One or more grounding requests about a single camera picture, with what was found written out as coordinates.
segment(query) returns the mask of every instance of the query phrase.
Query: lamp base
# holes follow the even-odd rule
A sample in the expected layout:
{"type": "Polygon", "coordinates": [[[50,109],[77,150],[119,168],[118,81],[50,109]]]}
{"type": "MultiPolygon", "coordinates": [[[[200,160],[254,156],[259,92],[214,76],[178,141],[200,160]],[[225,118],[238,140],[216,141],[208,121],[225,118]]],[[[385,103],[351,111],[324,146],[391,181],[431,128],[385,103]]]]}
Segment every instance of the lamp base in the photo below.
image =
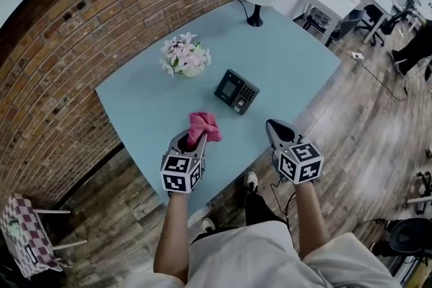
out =
{"type": "Polygon", "coordinates": [[[259,16],[261,5],[255,5],[254,13],[248,18],[248,23],[251,26],[262,26],[263,20],[259,16]]]}

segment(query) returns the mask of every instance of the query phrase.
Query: brick wall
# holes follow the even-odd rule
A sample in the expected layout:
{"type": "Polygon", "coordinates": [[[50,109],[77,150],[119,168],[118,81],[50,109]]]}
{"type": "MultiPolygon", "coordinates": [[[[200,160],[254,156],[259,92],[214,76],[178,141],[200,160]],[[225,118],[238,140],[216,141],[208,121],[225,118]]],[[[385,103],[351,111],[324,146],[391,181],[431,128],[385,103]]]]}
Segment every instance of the brick wall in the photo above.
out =
{"type": "Polygon", "coordinates": [[[231,0],[55,0],[43,11],[26,1],[42,14],[29,15],[0,61],[0,196],[21,192],[49,206],[119,144],[95,87],[156,40],[231,0]]]}

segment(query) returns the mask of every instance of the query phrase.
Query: white shirt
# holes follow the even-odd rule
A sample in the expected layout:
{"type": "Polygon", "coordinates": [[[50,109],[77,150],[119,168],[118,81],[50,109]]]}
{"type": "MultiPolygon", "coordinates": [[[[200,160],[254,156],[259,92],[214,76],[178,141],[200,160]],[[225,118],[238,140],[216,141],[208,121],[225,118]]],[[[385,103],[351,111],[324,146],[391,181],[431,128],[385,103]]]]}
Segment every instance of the white shirt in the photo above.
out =
{"type": "MultiPolygon", "coordinates": [[[[343,234],[301,261],[286,225],[269,221],[225,231],[190,246],[186,287],[398,287],[386,267],[351,234],[343,234]]],[[[182,288],[181,280],[131,273],[125,288],[182,288]]]]}

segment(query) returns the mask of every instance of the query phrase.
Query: pink cloth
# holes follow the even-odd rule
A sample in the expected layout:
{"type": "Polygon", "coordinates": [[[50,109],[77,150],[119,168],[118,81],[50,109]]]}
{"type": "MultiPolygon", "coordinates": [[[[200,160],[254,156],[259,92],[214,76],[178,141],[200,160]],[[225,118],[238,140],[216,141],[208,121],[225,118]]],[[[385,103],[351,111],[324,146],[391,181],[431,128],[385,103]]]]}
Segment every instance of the pink cloth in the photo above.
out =
{"type": "Polygon", "coordinates": [[[212,113],[196,112],[189,114],[190,128],[188,136],[188,146],[194,146],[203,132],[207,132],[208,142],[219,142],[222,135],[216,118],[212,113]]]}

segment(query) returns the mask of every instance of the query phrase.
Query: checkered cloth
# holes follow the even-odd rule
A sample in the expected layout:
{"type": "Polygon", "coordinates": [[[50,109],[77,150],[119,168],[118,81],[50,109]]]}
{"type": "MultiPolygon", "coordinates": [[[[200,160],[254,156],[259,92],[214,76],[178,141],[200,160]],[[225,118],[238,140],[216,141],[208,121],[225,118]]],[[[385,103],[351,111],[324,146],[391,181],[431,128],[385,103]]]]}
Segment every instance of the checkered cloth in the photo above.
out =
{"type": "Polygon", "coordinates": [[[0,228],[3,234],[15,241],[18,258],[14,257],[14,259],[24,277],[30,278],[48,269],[63,270],[55,260],[51,243],[41,229],[28,199],[24,199],[20,194],[13,194],[9,197],[0,219],[0,228]],[[7,231],[7,225],[13,219],[18,220],[20,224],[21,236],[19,239],[12,237],[7,231]],[[33,263],[27,253],[27,245],[30,246],[36,263],[33,263]]]}

